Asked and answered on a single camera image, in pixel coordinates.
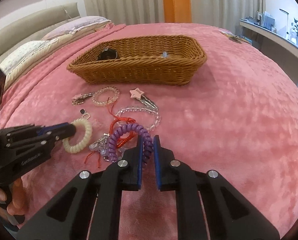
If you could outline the person's left hand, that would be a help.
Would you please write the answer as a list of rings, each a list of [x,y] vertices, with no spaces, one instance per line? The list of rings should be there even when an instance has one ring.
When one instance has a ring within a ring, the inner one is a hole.
[[[6,193],[0,189],[0,201],[5,201]],[[18,178],[12,186],[12,202],[7,206],[7,210],[0,207],[0,217],[8,220],[8,215],[24,215],[27,210],[26,194],[23,187],[23,181]]]

